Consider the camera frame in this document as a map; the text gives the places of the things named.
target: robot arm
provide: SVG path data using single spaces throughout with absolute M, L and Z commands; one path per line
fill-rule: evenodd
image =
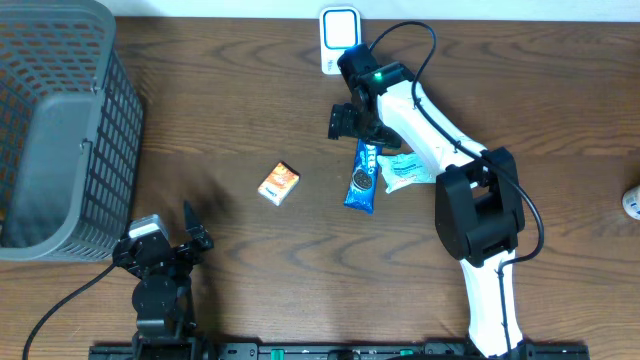
M 485 151 L 486 148 L 458 130 L 427 98 L 420 84 L 417 84 L 416 93 L 420 104 L 432 119 L 460 141 L 462 146 L 481 156 L 480 152 Z M 405 80 L 387 88 L 387 92 L 378 96 L 377 105 L 380 120 L 411 146 L 427 164 L 431 174 L 440 175 L 450 165 L 463 166 L 473 161 L 469 156 L 456 151 L 453 144 L 434 129 L 414 107 L 410 81 Z M 485 357 L 507 352 L 497 270 L 501 262 L 514 257 L 515 251 L 510 253 L 502 251 L 486 259 L 482 267 L 475 267 L 467 260 L 460 261 L 469 297 L 471 314 L 469 337 Z M 508 266 L 503 271 L 507 323 L 513 349 L 522 340 L 522 333 L 518 328 L 515 315 L 512 269 L 513 267 Z
M 338 66 L 352 93 L 352 103 L 334 105 L 329 138 L 340 135 L 397 148 L 406 141 L 436 180 L 436 229 L 449 253 L 460 261 L 469 298 L 469 337 L 485 356 L 507 352 L 498 266 L 515 257 L 517 233 L 524 228 L 518 194 L 500 177 L 457 151 L 414 106 L 413 74 L 403 65 L 377 64 L 366 45 L 345 52 Z M 458 130 L 417 84 L 416 95 L 429 116 L 456 141 L 500 166 L 517 181 L 513 157 L 503 148 L 486 151 Z M 471 189 L 488 187 L 474 198 Z M 504 269 L 504 295 L 511 348 L 523 339 L 515 316 L 512 267 Z

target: blue snack package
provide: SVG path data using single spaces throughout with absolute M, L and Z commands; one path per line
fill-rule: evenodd
M 373 215 L 373 200 L 378 182 L 378 155 L 381 146 L 367 145 L 358 140 L 356 158 L 353 160 L 353 173 L 344 206 L 364 210 Z

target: wood grain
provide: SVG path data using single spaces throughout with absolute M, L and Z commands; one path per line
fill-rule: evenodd
M 370 41 L 393 24 L 367 21 Z M 516 269 L 518 319 L 536 341 L 584 341 L 592 359 L 640 358 L 640 227 L 620 205 L 640 183 L 640 25 L 433 22 L 423 84 L 489 148 L 506 146 L 541 209 L 543 253 Z M 459 265 L 433 225 L 434 189 L 342 206 L 355 141 L 326 139 L 339 77 L 320 72 L 312 20 L 118 19 L 118 51 L 148 99 L 134 216 L 185 240 L 193 202 L 216 248 L 194 272 L 201 329 L 262 341 L 462 337 Z M 428 38 L 403 29 L 376 55 L 416 68 Z M 284 160 L 302 174 L 276 208 L 256 188 Z M 532 219 L 521 253 L 534 246 Z M 105 264 L 0 264 L 0 357 L 18 359 L 39 318 Z M 33 359 L 83 359 L 135 332 L 136 279 L 116 270 L 42 329 Z

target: orange snack box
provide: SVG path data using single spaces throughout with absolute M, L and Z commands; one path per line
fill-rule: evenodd
M 280 206 L 282 200 L 291 192 L 298 181 L 300 181 L 300 176 L 280 162 L 260 184 L 258 193 Z

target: white packet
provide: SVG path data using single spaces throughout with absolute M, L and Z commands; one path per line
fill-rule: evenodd
M 416 153 L 396 156 L 378 155 L 378 164 L 387 183 L 387 194 L 411 184 L 433 184 L 435 176 L 429 173 Z

